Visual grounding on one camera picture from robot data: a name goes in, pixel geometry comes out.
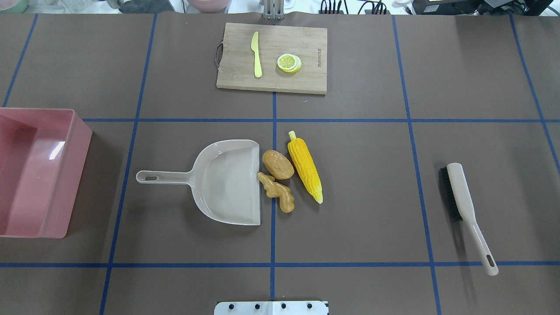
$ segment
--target pink bin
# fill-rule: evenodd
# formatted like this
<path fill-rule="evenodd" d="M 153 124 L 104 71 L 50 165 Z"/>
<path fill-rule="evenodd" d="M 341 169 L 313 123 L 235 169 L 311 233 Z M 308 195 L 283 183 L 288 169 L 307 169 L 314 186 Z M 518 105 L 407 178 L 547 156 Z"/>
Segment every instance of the pink bin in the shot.
<path fill-rule="evenodd" d="M 72 109 L 0 108 L 0 237 L 66 235 L 91 134 Z"/>

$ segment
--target wooden cutting board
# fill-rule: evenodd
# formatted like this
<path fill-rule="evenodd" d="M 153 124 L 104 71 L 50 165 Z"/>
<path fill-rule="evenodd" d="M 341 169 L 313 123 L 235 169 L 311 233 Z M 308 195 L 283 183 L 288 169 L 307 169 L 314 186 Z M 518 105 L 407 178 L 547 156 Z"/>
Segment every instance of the wooden cutting board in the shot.
<path fill-rule="evenodd" d="M 259 32 L 263 70 L 254 76 L 253 34 Z M 276 61 L 289 53 L 300 57 L 301 69 L 285 73 Z M 226 23 L 223 56 L 216 86 L 221 89 L 326 94 L 326 29 Z"/>

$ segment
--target yellow knife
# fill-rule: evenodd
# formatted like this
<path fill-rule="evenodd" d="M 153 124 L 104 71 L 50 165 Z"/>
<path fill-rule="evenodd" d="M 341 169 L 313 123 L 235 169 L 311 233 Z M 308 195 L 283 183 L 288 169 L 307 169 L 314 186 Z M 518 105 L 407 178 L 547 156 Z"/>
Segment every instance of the yellow knife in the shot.
<path fill-rule="evenodd" d="M 259 32 L 255 32 L 255 34 L 253 34 L 253 39 L 251 40 L 251 50 L 255 52 L 255 77 L 260 78 L 263 75 L 263 70 L 260 68 Z"/>

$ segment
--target white bracket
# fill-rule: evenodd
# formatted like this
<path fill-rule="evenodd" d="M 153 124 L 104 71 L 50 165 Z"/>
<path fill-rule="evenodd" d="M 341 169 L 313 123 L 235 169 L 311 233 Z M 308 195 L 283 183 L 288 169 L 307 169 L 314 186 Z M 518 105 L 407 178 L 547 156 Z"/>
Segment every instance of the white bracket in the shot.
<path fill-rule="evenodd" d="M 284 0 L 260 0 L 265 20 L 284 20 Z"/>
<path fill-rule="evenodd" d="M 329 315 L 326 301 L 219 302 L 214 315 Z"/>

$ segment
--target lemon slice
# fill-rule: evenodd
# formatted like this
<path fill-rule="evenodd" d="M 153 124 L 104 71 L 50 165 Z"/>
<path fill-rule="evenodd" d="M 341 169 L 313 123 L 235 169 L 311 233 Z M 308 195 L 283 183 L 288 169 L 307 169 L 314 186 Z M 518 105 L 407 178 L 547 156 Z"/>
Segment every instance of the lemon slice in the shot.
<path fill-rule="evenodd" d="M 301 59 L 293 54 L 283 54 L 278 57 L 278 68 L 284 72 L 296 73 L 301 69 Z"/>

